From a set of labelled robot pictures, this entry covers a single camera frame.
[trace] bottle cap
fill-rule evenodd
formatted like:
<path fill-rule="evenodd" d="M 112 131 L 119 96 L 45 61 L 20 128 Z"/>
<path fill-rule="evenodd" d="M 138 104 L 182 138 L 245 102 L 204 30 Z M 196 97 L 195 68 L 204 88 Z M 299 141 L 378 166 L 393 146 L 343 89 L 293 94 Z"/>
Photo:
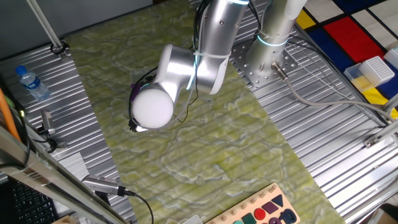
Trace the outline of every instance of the bottle cap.
<path fill-rule="evenodd" d="M 27 70 L 26 70 L 25 66 L 20 65 L 20 66 L 18 66 L 18 67 L 15 68 L 15 72 L 16 72 L 18 75 L 25 75 L 25 74 L 27 73 Z"/>

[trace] keyboard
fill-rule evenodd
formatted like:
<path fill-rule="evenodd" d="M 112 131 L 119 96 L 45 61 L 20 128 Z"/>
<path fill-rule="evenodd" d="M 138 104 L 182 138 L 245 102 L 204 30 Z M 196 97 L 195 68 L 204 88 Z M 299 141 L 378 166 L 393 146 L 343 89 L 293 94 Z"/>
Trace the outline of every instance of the keyboard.
<path fill-rule="evenodd" d="M 11 181 L 14 208 L 19 224 L 51 224 L 58 220 L 51 198 L 15 180 Z"/>

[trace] wooden puzzle board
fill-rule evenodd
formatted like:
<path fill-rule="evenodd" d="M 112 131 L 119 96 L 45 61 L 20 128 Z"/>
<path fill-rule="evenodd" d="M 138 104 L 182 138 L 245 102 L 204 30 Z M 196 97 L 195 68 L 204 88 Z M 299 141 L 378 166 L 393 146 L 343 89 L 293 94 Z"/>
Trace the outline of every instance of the wooden puzzle board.
<path fill-rule="evenodd" d="M 206 224 L 296 224 L 299 222 L 300 217 L 293 206 L 279 186 L 272 183 Z"/>

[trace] blue panel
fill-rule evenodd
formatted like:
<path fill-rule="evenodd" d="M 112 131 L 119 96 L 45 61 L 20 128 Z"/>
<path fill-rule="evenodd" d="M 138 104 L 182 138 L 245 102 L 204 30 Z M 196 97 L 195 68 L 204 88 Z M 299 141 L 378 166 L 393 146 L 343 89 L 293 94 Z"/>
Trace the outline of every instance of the blue panel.
<path fill-rule="evenodd" d="M 336 5 L 338 5 L 344 12 L 353 12 L 365 9 L 376 2 L 378 2 L 378 0 L 335 0 Z"/>
<path fill-rule="evenodd" d="M 398 93 L 398 70 L 394 68 L 390 63 L 384 61 L 391 70 L 396 74 L 394 78 L 391 78 L 387 83 L 379 85 L 379 89 L 384 93 L 384 95 L 389 99 L 394 97 Z"/>
<path fill-rule="evenodd" d="M 336 67 L 343 72 L 346 68 L 353 66 L 351 59 L 335 44 L 325 31 L 321 28 L 308 32 L 308 35 L 318 46 L 330 57 Z"/>

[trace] purple puzzle piece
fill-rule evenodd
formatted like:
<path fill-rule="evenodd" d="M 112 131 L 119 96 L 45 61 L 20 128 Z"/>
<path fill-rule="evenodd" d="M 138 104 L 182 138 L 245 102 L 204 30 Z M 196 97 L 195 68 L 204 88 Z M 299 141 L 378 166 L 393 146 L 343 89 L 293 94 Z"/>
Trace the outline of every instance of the purple puzzle piece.
<path fill-rule="evenodd" d="M 268 212 L 268 214 L 272 214 L 278 210 L 278 207 L 276 207 L 276 205 L 274 205 L 274 203 L 272 203 L 272 202 L 267 202 L 265 205 L 262 206 L 262 208 L 266 212 Z"/>

